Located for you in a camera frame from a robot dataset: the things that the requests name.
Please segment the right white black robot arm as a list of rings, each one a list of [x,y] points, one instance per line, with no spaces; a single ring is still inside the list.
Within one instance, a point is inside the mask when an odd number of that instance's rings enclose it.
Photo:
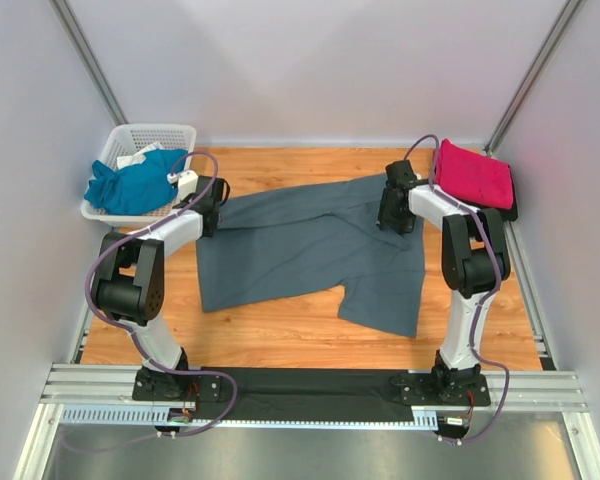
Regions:
[[[442,233],[441,269],[452,297],[430,390],[438,401],[450,404],[479,379],[486,316],[511,271],[503,220],[496,209],[470,206],[418,178],[407,160],[393,162],[385,171],[378,226],[407,234],[422,218]]]

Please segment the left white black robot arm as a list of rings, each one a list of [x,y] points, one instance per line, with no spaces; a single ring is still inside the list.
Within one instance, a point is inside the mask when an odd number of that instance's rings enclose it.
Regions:
[[[124,330],[142,358],[136,376],[141,390],[157,390],[168,401],[189,392],[184,349],[166,326],[165,261],[182,247],[211,237],[228,200],[226,180],[201,176],[171,213],[129,234],[103,238],[87,279],[88,300],[106,323]]]

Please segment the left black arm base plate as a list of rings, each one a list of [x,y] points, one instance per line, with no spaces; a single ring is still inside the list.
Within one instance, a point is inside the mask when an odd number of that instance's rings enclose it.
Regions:
[[[141,368],[134,380],[132,399],[135,401],[217,402],[222,379],[218,376],[174,375]]]

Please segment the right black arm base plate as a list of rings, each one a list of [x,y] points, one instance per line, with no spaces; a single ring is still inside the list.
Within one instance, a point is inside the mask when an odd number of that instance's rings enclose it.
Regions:
[[[410,406],[487,407],[491,405],[484,375],[445,380],[429,373],[400,372],[389,379],[403,404]]]

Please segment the grey-blue t-shirt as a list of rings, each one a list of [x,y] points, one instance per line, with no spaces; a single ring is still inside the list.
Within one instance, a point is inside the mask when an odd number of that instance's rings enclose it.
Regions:
[[[404,235],[377,226],[384,183],[373,175],[230,199],[213,236],[196,243],[203,310],[342,286],[340,318],[415,337],[423,223]]]

